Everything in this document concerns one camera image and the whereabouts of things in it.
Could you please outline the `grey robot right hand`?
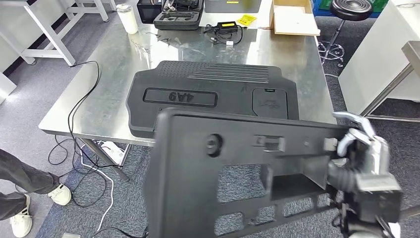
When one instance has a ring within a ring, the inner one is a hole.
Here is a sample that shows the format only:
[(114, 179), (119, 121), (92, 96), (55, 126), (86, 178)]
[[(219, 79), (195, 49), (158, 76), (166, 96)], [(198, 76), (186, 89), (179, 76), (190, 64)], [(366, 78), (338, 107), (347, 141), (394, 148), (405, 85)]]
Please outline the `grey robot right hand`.
[(389, 171), (389, 146), (385, 139), (376, 135), (369, 119), (351, 112), (333, 112), (337, 119), (346, 119), (358, 125), (350, 128), (337, 144), (337, 155), (343, 157), (348, 148), (357, 141), (367, 147), (363, 158), (362, 171), (368, 174), (382, 175)]

